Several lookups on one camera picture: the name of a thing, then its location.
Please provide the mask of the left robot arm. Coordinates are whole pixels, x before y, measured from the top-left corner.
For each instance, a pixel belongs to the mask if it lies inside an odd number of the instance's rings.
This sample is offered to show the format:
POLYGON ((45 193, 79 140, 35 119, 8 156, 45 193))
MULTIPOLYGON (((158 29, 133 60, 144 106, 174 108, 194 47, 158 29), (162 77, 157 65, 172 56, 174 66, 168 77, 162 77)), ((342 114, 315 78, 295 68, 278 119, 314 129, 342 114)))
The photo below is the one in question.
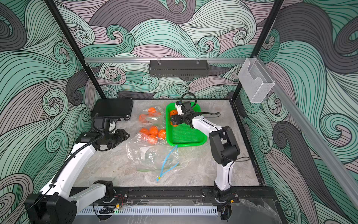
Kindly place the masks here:
POLYGON ((25 213, 32 224, 71 224, 77 214, 98 200, 115 199, 112 181, 95 181, 90 187, 70 195, 75 180, 96 152, 109 151, 130 138, 111 119, 94 119, 92 130, 82 133, 70 155, 54 177, 37 194, 25 200, 25 213))

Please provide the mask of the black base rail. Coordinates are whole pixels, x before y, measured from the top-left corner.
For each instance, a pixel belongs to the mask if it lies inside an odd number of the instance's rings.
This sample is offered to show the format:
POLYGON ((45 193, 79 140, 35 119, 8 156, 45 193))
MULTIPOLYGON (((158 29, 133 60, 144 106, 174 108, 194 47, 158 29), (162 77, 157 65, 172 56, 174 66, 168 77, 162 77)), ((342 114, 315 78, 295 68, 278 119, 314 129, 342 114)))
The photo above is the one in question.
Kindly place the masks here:
POLYGON ((227 204, 240 203, 240 200, 248 200, 254 204, 275 204, 278 202, 273 188, 263 186, 238 186, 233 187, 226 199, 216 196, 213 186, 199 187, 114 187, 115 196, 112 202, 105 203, 102 199, 90 202, 90 206, 96 205, 130 205, 147 201, 184 201, 195 204, 227 204))

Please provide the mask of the black case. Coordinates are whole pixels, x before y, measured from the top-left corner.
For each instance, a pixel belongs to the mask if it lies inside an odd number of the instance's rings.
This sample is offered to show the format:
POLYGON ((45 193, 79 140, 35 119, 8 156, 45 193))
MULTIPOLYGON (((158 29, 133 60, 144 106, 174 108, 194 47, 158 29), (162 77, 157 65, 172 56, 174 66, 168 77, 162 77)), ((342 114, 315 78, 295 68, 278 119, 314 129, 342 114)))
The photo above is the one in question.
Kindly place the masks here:
POLYGON ((129 120, 131 118, 132 109, 132 98, 99 99, 91 111, 91 118, 129 120))

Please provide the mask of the blue-zip clear bag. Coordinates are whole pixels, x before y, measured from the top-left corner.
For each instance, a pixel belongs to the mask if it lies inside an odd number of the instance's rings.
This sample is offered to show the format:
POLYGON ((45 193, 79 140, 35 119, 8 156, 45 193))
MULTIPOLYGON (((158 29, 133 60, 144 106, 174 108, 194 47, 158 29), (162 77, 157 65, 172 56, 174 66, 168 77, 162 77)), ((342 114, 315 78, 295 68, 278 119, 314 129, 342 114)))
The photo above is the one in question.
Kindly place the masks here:
POLYGON ((157 182, 176 171, 181 164, 177 146, 144 133, 137 133, 126 141, 126 153, 138 172, 151 173, 157 182))

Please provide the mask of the black wall tray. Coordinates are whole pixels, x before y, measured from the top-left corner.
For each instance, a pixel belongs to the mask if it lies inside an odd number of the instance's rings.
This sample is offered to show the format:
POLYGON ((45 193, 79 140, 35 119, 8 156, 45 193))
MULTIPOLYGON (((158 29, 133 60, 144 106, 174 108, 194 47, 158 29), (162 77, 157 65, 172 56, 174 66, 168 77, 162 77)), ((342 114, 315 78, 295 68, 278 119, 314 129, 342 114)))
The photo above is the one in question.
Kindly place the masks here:
POLYGON ((151 77, 207 77, 209 65, 206 60, 151 60, 151 77))

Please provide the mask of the oranges in green-zip bag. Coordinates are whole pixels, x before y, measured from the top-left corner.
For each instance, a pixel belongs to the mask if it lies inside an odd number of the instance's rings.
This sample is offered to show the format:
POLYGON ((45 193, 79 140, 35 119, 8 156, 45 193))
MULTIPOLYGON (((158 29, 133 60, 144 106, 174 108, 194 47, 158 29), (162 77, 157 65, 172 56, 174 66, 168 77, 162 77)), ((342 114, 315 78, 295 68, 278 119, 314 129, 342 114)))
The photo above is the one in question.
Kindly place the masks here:
POLYGON ((142 128, 139 131, 140 139, 152 145, 166 144, 167 132, 165 129, 160 129, 158 126, 151 126, 149 128, 142 128))

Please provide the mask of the clear acrylic wall holder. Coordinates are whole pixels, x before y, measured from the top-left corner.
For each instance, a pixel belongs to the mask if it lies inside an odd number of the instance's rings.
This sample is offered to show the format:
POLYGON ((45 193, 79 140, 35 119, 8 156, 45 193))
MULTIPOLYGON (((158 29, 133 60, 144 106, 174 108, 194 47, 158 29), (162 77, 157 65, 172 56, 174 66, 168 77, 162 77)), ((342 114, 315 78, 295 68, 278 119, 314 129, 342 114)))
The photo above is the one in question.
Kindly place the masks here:
POLYGON ((258 58, 247 58, 238 78, 251 103, 262 103, 275 85, 264 62, 258 58))

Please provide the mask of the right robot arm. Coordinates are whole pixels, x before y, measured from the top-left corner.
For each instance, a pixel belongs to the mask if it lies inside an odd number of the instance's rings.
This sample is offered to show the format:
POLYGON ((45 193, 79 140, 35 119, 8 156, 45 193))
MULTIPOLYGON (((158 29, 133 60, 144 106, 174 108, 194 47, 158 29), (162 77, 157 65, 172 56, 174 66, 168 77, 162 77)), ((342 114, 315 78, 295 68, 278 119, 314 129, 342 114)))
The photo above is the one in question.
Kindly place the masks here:
POLYGON ((197 98, 193 93, 183 94, 175 103, 177 113, 170 116, 170 121, 173 125, 186 124, 208 137, 212 157, 217 163, 217 174, 213 184, 214 197, 219 203, 230 202, 235 198, 232 169, 240 154, 237 140, 231 127, 216 125, 204 117, 205 114, 219 116, 219 112, 196 112, 196 104, 197 98))

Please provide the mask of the orange taken out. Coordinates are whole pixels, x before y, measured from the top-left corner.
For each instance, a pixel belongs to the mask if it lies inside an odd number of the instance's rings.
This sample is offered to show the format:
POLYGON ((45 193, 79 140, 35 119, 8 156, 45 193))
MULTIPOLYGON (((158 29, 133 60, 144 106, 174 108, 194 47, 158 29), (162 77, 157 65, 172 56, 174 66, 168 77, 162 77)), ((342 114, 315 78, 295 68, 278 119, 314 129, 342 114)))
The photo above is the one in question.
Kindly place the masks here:
POLYGON ((174 116, 174 115, 178 115, 178 111, 177 110, 172 110, 169 113, 170 116, 174 116))

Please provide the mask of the green plastic basket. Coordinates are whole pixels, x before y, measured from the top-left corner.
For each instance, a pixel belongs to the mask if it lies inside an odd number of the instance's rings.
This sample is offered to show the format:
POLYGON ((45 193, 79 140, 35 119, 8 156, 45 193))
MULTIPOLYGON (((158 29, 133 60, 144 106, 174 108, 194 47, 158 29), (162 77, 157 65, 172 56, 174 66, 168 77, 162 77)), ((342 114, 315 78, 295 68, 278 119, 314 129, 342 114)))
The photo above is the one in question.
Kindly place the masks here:
POLYGON ((200 130, 192 129, 187 124, 173 126, 170 120, 170 112, 176 110, 175 103, 166 106, 166 132, 169 145, 178 147, 201 146, 207 142, 208 137, 200 130))

